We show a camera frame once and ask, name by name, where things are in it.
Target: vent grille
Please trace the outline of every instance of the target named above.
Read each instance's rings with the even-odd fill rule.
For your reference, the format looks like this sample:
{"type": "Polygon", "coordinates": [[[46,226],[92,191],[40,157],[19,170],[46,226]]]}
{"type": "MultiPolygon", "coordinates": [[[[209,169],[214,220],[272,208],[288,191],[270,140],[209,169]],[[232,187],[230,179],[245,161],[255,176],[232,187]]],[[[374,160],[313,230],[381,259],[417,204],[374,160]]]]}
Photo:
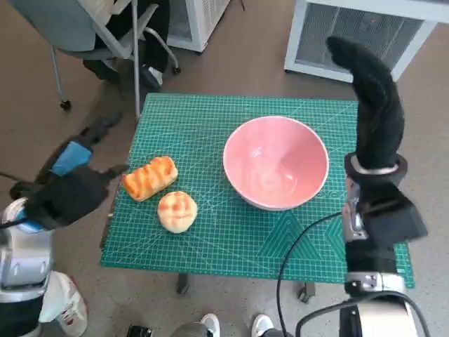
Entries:
{"type": "Polygon", "coordinates": [[[309,4],[296,62],[343,72],[326,48],[333,35],[359,43],[390,68],[401,58],[423,21],[348,8],[309,4]]]}
{"type": "Polygon", "coordinates": [[[203,14],[207,36],[212,33],[228,3],[229,0],[203,0],[203,14]]]}

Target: round bun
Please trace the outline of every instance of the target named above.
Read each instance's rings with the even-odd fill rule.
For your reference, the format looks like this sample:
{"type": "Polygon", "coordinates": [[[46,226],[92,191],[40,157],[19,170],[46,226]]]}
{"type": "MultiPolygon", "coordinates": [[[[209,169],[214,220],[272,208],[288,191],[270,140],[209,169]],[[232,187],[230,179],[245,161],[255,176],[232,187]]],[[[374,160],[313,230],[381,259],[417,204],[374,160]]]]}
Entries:
{"type": "Polygon", "coordinates": [[[170,192],[157,206],[162,226],[169,232],[182,233],[194,223],[198,213],[196,202],[186,192],[170,192]]]}

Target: pink bowl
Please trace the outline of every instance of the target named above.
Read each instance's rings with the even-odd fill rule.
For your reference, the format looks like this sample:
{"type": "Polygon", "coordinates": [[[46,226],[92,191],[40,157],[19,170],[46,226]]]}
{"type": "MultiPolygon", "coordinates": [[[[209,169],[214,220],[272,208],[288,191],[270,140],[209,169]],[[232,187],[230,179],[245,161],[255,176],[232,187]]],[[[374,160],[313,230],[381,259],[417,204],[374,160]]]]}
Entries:
{"type": "Polygon", "coordinates": [[[329,172],[328,152],[318,135],[281,116],[240,125],[226,142],[223,165],[235,190],[248,203],[269,211],[309,201],[329,172]]]}

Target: green cutting mat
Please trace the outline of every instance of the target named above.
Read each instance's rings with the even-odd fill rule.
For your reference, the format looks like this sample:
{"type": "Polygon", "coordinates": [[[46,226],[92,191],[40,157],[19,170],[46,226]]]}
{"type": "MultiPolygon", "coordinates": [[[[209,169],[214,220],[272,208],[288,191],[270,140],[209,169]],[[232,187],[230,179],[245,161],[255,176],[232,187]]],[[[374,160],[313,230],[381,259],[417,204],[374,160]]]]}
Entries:
{"type": "MultiPolygon", "coordinates": [[[[101,263],[108,267],[211,275],[277,278],[290,245],[310,223],[345,201],[343,158],[355,148],[356,102],[212,95],[150,94],[130,150],[130,170],[169,155],[179,178],[142,203],[120,187],[101,263]],[[283,115],[312,127],[326,144],[330,173],[320,193],[296,209],[268,212],[245,203],[222,167],[226,140],[259,116],[283,115]],[[159,224],[160,198],[183,190],[199,205],[184,234],[159,224]]],[[[414,287],[408,248],[398,246],[398,268],[414,287]]],[[[340,218],[318,225],[293,254],[285,279],[342,283],[346,272],[340,218]]]]}

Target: white air purifier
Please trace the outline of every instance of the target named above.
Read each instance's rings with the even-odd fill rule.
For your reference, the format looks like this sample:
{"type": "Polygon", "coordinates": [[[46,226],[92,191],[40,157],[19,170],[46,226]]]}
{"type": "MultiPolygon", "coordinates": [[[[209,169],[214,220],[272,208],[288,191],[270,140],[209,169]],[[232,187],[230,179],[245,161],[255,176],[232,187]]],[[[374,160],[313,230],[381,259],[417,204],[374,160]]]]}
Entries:
{"type": "Polygon", "coordinates": [[[284,68],[351,82],[326,48],[333,35],[368,48],[396,81],[437,22],[449,22],[449,0],[296,0],[284,68]]]}
{"type": "Polygon", "coordinates": [[[229,1],[170,0],[168,45],[202,52],[229,1]]]}

